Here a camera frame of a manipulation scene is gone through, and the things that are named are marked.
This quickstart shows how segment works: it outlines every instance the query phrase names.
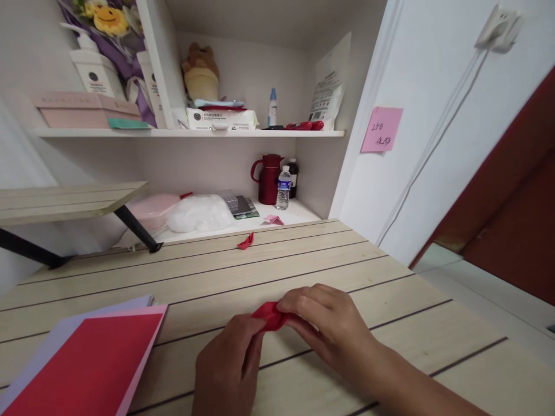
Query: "pink container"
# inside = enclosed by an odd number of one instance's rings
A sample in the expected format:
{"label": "pink container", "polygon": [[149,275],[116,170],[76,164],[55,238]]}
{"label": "pink container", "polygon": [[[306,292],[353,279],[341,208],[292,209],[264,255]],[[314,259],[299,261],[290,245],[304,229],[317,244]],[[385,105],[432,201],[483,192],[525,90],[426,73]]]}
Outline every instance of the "pink container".
{"label": "pink container", "polygon": [[129,207],[135,218],[149,232],[154,232],[166,225],[166,213],[179,201],[177,195],[157,194],[137,202]]}
{"label": "pink container", "polygon": [[141,121],[137,104],[94,92],[47,92],[35,106],[52,128],[110,128],[109,118]]}

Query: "red paper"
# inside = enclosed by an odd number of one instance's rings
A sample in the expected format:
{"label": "red paper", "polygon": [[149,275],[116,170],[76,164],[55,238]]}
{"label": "red paper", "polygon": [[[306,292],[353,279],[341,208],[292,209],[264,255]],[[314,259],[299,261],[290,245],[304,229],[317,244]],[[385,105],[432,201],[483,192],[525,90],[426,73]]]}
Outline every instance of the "red paper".
{"label": "red paper", "polygon": [[163,316],[84,320],[3,416],[115,415]]}
{"label": "red paper", "polygon": [[247,237],[247,239],[245,241],[243,241],[242,243],[237,244],[237,247],[239,247],[241,250],[246,250],[247,248],[250,247],[250,245],[254,242],[254,231],[249,234],[249,236]]}
{"label": "red paper", "polygon": [[253,318],[266,320],[266,326],[262,329],[263,331],[281,329],[289,319],[289,316],[291,316],[291,314],[280,312],[276,307],[277,305],[277,302],[266,302],[251,315]]}

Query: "finger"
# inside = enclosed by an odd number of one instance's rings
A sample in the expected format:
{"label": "finger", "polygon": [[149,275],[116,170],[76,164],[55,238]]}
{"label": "finger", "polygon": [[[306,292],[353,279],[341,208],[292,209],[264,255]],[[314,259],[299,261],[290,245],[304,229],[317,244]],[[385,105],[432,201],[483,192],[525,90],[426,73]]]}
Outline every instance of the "finger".
{"label": "finger", "polygon": [[325,339],[320,332],[315,330],[314,326],[297,316],[289,318],[286,325],[293,328],[324,362],[330,361],[331,353]]}
{"label": "finger", "polygon": [[332,320],[332,311],[314,299],[300,293],[294,289],[285,294],[277,304],[277,309],[281,312],[294,313],[302,316],[311,324],[316,325],[320,330],[328,327]]}
{"label": "finger", "polygon": [[262,354],[262,341],[265,332],[259,332],[250,341],[245,362],[243,364],[243,378],[250,377],[258,373],[260,367],[260,356]]}
{"label": "finger", "polygon": [[328,286],[325,285],[323,283],[316,283],[313,288],[318,288],[320,290],[326,291],[331,295],[337,296],[337,295],[344,295],[345,292],[340,291],[339,289],[333,288],[332,286]]}
{"label": "finger", "polygon": [[315,300],[319,304],[330,309],[334,306],[334,303],[336,302],[335,298],[329,292],[314,286],[313,287],[305,286],[302,288],[290,290],[284,295],[284,298],[286,296],[301,296],[301,295],[307,296]]}
{"label": "finger", "polygon": [[225,337],[225,347],[233,353],[234,359],[243,363],[251,339],[265,325],[264,319],[253,318],[249,314],[236,315],[231,318],[222,331],[222,335]]}

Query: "white bottle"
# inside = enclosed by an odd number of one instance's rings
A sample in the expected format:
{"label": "white bottle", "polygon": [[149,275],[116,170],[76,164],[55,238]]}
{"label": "white bottle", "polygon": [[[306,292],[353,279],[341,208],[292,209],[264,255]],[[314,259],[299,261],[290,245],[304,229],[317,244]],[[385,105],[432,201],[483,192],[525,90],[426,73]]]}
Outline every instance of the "white bottle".
{"label": "white bottle", "polygon": [[81,49],[69,53],[88,92],[96,92],[127,101],[114,64],[98,51],[98,46],[88,32],[77,26],[60,23],[66,29],[79,33],[77,41]]}
{"label": "white bottle", "polygon": [[154,113],[154,118],[156,119],[156,125],[159,129],[168,128],[164,117],[164,111],[162,110],[162,101],[160,100],[160,94],[158,93],[158,85],[156,84],[156,79],[154,78],[154,71],[152,69],[152,63],[150,62],[148,50],[138,52],[137,60],[139,61],[140,68],[143,71],[143,76],[145,77],[146,86],[149,90],[149,98],[152,103],[152,111]]}
{"label": "white bottle", "polygon": [[278,98],[276,97],[276,89],[272,88],[270,107],[268,109],[268,127],[276,124],[278,124]]}

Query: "red pen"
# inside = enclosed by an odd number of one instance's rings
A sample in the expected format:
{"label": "red pen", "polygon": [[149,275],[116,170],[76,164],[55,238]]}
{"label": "red pen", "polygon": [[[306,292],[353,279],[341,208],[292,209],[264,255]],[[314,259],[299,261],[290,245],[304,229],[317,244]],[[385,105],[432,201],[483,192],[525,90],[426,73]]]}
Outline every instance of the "red pen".
{"label": "red pen", "polygon": [[303,121],[301,123],[289,123],[285,127],[285,130],[310,130],[312,129],[312,123],[310,121]]}
{"label": "red pen", "polygon": [[312,123],[311,130],[323,130],[324,129],[324,122],[323,121],[314,121]]}

